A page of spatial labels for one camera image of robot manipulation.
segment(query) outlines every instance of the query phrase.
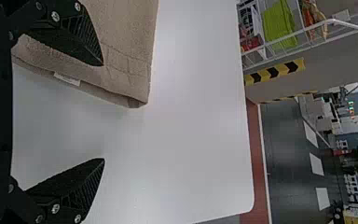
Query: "red object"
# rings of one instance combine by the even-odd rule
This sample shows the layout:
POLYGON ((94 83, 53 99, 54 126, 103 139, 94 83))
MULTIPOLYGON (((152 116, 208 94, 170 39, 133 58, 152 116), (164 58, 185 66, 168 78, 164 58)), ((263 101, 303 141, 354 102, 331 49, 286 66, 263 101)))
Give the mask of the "red object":
POLYGON ((267 192, 264 177, 263 152, 261 149, 260 126, 258 123, 257 105, 246 100, 248 114, 249 144, 251 146, 252 173, 254 177, 255 205, 253 209, 241 214, 240 224, 269 224, 269 210, 267 209, 267 192))
POLYGON ((334 156, 342 156, 345 154, 350 154, 352 153, 352 149, 337 149, 337 150, 333 150, 333 155, 334 156))
POLYGON ((260 39, 258 36, 254 36, 250 39, 244 40, 241 42, 241 46, 243 50, 247 51, 249 49, 254 49, 260 46, 260 39))

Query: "red floor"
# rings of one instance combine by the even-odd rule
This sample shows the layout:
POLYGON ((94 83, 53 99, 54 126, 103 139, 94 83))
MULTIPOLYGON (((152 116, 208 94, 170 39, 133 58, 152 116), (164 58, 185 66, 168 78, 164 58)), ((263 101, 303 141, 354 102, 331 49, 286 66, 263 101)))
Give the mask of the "red floor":
POLYGON ((241 214, 241 224, 269 224, 258 110, 257 105, 249 100, 246 100, 246 106, 254 176, 255 205, 251 212, 241 214))

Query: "white floor marking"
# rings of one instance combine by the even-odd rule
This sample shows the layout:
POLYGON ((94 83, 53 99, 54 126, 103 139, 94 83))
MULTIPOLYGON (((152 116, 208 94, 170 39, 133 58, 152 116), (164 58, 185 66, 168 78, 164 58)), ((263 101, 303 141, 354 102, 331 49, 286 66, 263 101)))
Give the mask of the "white floor marking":
POLYGON ((316 196, 318 197, 319 210, 322 211, 330 206, 327 189, 316 188, 316 196))
POLYGON ((324 175, 324 167, 321 159, 315 157, 312 153, 310 153, 310 166, 312 167, 312 172, 314 174, 324 175))
POLYGON ((305 121, 303 121, 304 123, 304 129, 305 129, 305 135, 307 136, 307 139, 317 148, 319 148, 318 146, 318 139, 316 137, 316 133, 312 130, 312 128, 308 125, 308 123, 306 123, 305 121))

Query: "white table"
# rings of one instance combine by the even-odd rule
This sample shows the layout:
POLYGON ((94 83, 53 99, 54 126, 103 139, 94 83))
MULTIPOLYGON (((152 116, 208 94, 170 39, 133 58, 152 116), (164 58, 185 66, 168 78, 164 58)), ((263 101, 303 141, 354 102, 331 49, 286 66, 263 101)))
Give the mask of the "white table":
POLYGON ((195 223, 254 203, 235 1, 160 0, 149 105, 129 110, 14 67, 12 173, 25 189, 106 167, 85 223, 195 223))

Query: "towel label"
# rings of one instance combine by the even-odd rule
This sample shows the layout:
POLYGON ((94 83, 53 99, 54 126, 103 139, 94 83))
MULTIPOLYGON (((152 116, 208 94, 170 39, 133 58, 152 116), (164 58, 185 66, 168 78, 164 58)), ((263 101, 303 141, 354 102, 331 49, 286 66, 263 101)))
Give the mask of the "towel label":
POLYGON ((68 77, 68 76, 63 76, 63 75, 60 75, 58 73, 54 73, 54 76, 57 78, 57 79, 60 79, 64 82, 67 82, 69 84, 72 84, 72 85, 75 85, 77 87, 80 86, 80 80, 79 79, 76 79, 76 78, 72 78, 72 77, 68 77))

